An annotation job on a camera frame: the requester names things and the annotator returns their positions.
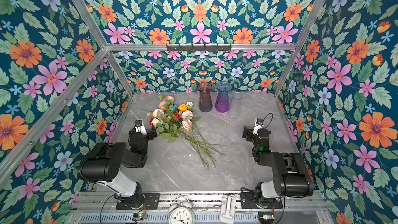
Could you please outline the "clear ribbed glass vase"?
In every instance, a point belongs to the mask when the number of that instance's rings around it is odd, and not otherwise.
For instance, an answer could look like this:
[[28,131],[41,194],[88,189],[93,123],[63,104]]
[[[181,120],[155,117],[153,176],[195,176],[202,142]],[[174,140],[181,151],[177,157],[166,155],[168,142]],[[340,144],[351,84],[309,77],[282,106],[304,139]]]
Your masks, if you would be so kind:
[[231,118],[238,118],[240,116],[242,101],[243,94],[241,92],[233,92],[230,105]]

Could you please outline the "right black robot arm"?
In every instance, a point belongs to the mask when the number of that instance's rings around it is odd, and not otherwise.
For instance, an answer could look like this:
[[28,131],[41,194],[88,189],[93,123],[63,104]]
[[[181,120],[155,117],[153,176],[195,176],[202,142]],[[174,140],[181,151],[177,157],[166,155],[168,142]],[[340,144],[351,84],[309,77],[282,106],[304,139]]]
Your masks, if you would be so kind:
[[253,143],[254,162],[272,170],[272,180],[260,182],[254,190],[242,187],[243,208],[249,204],[267,208],[284,197],[306,198],[314,194],[314,184],[301,154],[272,151],[271,131],[257,124],[252,129],[244,126],[243,138]]

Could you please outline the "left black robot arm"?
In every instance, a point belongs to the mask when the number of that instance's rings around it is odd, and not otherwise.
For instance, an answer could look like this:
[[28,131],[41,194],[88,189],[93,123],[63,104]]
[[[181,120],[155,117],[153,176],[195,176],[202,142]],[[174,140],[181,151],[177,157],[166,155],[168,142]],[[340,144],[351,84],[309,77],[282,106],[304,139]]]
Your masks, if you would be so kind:
[[100,143],[85,155],[78,170],[81,179],[102,185],[114,192],[116,209],[155,209],[159,194],[144,194],[141,185],[129,179],[121,168],[142,169],[148,159],[148,145],[157,137],[155,126],[146,131],[140,120],[129,132],[126,143]]

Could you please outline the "red rose flower stem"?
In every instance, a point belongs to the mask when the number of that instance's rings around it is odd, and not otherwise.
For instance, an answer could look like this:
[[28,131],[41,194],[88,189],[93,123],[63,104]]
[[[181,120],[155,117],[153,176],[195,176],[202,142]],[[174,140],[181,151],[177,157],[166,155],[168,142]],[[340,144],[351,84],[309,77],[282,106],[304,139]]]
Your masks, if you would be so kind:
[[178,138],[185,139],[188,141],[195,149],[199,148],[199,142],[194,137],[193,132],[193,112],[187,110],[183,113],[173,114],[175,124],[177,125],[176,134]]

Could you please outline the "pink carnation flower stem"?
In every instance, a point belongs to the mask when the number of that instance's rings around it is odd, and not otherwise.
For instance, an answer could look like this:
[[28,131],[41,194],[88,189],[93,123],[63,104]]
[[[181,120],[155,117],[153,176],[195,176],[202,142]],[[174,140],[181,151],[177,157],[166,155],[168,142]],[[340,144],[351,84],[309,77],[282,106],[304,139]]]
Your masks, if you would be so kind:
[[197,121],[199,119],[195,118],[192,111],[185,111],[181,116],[181,127],[183,132],[181,133],[183,138],[187,140],[194,151],[199,155],[202,165],[209,169],[210,167],[216,166],[216,159],[214,158],[214,153],[218,150],[209,143],[204,135],[200,132]]

